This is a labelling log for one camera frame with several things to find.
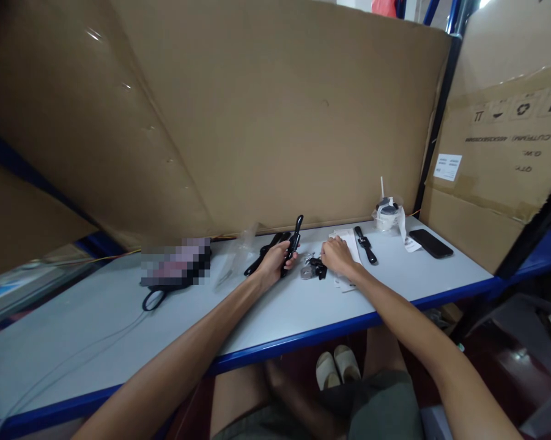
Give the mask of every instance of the shoe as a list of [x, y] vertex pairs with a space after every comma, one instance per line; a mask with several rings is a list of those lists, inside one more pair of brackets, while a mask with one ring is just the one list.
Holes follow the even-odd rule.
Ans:
[[355, 359], [355, 353], [346, 345], [339, 345], [335, 348], [335, 364], [341, 374], [342, 383], [361, 380], [361, 372]]
[[335, 360], [329, 352], [322, 353], [316, 362], [316, 380], [320, 391], [339, 386], [341, 380], [335, 368]]

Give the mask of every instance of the white table surface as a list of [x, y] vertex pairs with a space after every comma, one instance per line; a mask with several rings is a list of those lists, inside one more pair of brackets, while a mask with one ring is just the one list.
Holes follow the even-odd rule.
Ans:
[[[300, 252], [316, 252], [318, 256], [329, 233], [356, 225], [303, 230]], [[450, 244], [454, 255], [436, 260], [423, 249], [409, 254], [399, 236], [375, 232], [372, 222], [359, 225], [379, 260], [377, 266], [370, 265], [364, 250], [359, 248], [364, 266], [409, 301], [492, 277]], [[427, 229], [411, 217], [407, 219], [407, 228]], [[271, 237], [255, 239], [256, 252], [249, 256], [248, 264], [257, 257], [261, 246], [269, 244]], [[210, 277], [204, 279], [202, 285], [169, 295], [157, 310], [147, 313], [116, 343], [112, 344], [122, 334], [94, 345], [64, 364], [45, 384], [68, 374], [16, 413], [126, 382], [244, 280], [240, 273], [226, 285], [215, 288], [231, 244], [212, 244]], [[140, 267], [139, 254], [119, 258], [0, 332], [0, 418], [36, 381], [64, 359], [139, 317], [141, 303], [148, 293], [146, 287], [139, 285]], [[231, 353], [373, 311], [358, 291], [341, 293], [334, 286], [332, 273], [325, 280], [306, 281], [300, 279], [300, 270], [296, 267], [256, 303], [221, 352]], [[87, 359], [89, 362], [78, 367]]]

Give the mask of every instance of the white paper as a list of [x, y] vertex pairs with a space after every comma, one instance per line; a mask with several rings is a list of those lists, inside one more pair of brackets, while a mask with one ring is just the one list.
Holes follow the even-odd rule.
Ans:
[[[334, 238], [337, 235], [347, 242], [350, 256], [353, 257], [353, 261], [362, 265], [361, 257], [359, 256], [359, 249], [357, 247], [357, 236], [355, 235], [355, 231], [353, 229], [336, 229], [332, 234], [329, 234], [329, 237]], [[352, 290], [357, 289], [357, 287], [352, 284], [348, 278], [339, 275], [336, 272], [333, 272], [333, 274], [335, 279], [335, 287], [339, 288], [342, 293], [351, 292]]]
[[459, 170], [462, 157], [463, 156], [460, 155], [439, 154], [436, 166], [434, 167], [434, 177], [453, 182], [454, 178], [457, 177], [457, 171]]
[[405, 232], [405, 212], [403, 207], [399, 207], [398, 211], [398, 227], [399, 234], [402, 236], [402, 241], [404, 242], [405, 250], [408, 252], [417, 251], [422, 246], [415, 240], [411, 239], [406, 235]]
[[347, 242], [350, 250], [350, 256], [353, 257], [353, 261], [362, 265], [361, 256], [359, 255], [359, 248], [357, 247], [357, 236], [355, 235], [355, 231], [353, 229], [335, 229], [332, 234], [329, 234], [329, 237], [334, 238], [337, 235]]

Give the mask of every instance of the cable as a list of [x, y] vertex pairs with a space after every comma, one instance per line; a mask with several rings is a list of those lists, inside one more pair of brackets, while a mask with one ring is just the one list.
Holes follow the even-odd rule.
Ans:
[[52, 265], [53, 266], [69, 266], [69, 265], [74, 265], [74, 264], [95, 263], [96, 261], [110, 260], [110, 259], [116, 259], [116, 258], [120, 258], [120, 257], [126, 257], [127, 255], [134, 254], [136, 252], [141, 252], [141, 250], [137, 249], [136, 251], [125, 252], [124, 254], [121, 254], [121, 255], [112, 255], [111, 257], [102, 257], [102, 258], [98, 258], [98, 259], [95, 259], [95, 260], [77, 260], [77, 261], [65, 262], [65, 263], [54, 263]]
[[112, 333], [112, 334], [109, 334], [108, 336], [104, 336], [103, 338], [101, 339], [98, 339], [97, 341], [95, 342], [92, 342], [91, 344], [85, 346], [84, 348], [82, 348], [81, 350], [77, 351], [76, 353], [72, 354], [71, 356], [67, 357], [66, 359], [64, 359], [63, 361], [61, 361], [57, 366], [55, 366], [55, 368], [53, 368], [52, 370], [50, 370], [45, 376], [43, 376], [42, 378], [40, 378], [37, 382], [35, 382], [31, 388], [29, 388], [24, 394], [23, 396], [17, 400], [17, 402], [6, 412], [6, 415], [0, 419], [0, 431], [2, 429], [2, 427], [4, 426], [4, 424], [6, 423], [6, 421], [8, 420], [8, 418], [10, 418], [15, 411], [18, 411], [18, 406], [21, 404], [21, 402], [41, 383], [43, 382], [45, 379], [47, 379], [51, 374], [53, 374], [55, 371], [57, 371], [57, 369], [59, 369], [61, 366], [63, 366], [66, 362], [72, 360], [75, 356], [83, 353], [84, 351], [86, 351], [88, 348], [108, 339], [108, 338], [111, 338], [112, 336], [115, 336], [117, 335], [118, 333], [121, 333], [123, 331], [125, 331], [126, 329], [128, 329], [129, 327], [132, 326], [132, 328], [130, 328], [124, 335], [120, 336], [118, 339], [116, 339], [112, 344], [108, 345], [107, 347], [105, 347], [104, 349], [98, 351], [95, 355], [93, 355], [92, 357], [90, 357], [89, 359], [87, 359], [86, 361], [80, 363], [79, 365], [77, 365], [73, 370], [70, 370], [68, 371], [67, 373], [63, 374], [60, 378], [54, 380], [53, 382], [49, 383], [49, 385], [45, 386], [43, 389], [41, 389], [38, 393], [36, 393], [29, 401], [27, 401], [22, 407], [24, 408], [26, 405], [28, 405], [30, 402], [32, 402], [34, 399], [36, 399], [38, 396], [40, 396], [42, 393], [44, 393], [47, 389], [49, 389], [51, 386], [55, 385], [57, 382], [59, 382], [61, 379], [63, 379], [64, 377], [66, 377], [68, 374], [74, 372], [75, 370], [77, 370], [78, 368], [86, 365], [88, 362], [90, 362], [93, 358], [95, 358], [96, 356], [102, 354], [104, 351], [106, 351], [108, 348], [112, 347], [115, 343], [117, 343], [120, 339], [124, 338], [127, 334], [129, 334], [132, 330], [134, 330], [143, 320], [141, 319], [141, 317], [143, 317], [145, 315], [145, 312], [141, 312], [141, 314], [134, 320], [132, 321], [129, 325], [127, 325], [126, 327], [123, 327], [122, 329]]

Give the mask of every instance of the cardboard sheet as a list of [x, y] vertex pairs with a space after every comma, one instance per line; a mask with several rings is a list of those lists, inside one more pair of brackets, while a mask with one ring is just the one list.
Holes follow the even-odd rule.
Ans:
[[96, 230], [0, 166], [0, 274]]
[[551, 2], [471, 17], [431, 171], [443, 155], [460, 165], [429, 174], [421, 219], [494, 273], [551, 194]]
[[129, 246], [369, 219], [380, 175], [409, 213], [449, 44], [303, 0], [9, 1], [0, 135]]

